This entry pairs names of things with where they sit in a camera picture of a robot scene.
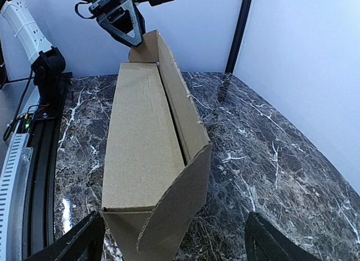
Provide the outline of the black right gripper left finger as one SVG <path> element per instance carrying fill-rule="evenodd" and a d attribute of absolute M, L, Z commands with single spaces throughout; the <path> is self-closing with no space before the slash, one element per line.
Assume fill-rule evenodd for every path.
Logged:
<path fill-rule="evenodd" d="M 93 211 L 60 239 L 27 260 L 101 260 L 104 237 L 104 219 Z"/>

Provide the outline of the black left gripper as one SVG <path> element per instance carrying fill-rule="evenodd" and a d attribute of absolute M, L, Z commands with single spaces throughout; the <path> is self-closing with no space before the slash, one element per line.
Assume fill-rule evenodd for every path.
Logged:
<path fill-rule="evenodd" d="M 145 21 L 133 0 L 88 0 L 90 19 L 100 19 L 100 27 L 116 41 L 138 47 L 143 42 Z"/>

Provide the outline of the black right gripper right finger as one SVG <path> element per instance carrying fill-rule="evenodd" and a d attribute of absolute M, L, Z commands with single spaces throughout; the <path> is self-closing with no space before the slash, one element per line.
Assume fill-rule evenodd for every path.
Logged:
<path fill-rule="evenodd" d="M 246 221 L 245 247 L 247 260 L 319 260 L 256 212 L 249 213 Z"/>

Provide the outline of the brown cardboard box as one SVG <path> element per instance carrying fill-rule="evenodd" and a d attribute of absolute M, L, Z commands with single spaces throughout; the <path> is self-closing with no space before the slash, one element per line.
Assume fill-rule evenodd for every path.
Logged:
<path fill-rule="evenodd" d="M 154 30 L 121 64 L 102 215 L 124 260 L 172 260 L 206 202 L 212 144 L 175 57 Z"/>

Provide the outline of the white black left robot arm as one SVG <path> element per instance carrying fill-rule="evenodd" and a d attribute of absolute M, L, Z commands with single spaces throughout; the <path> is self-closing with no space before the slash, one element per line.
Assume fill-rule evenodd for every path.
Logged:
<path fill-rule="evenodd" d="M 128 47 L 142 44 L 145 21 L 134 0 L 81 0 L 81 3 L 89 5 L 91 18 L 116 41 Z M 1 15 L 25 50 L 40 103 L 57 101 L 60 98 L 58 79 L 66 68 L 63 55 L 43 35 L 25 0 L 1 0 Z"/>

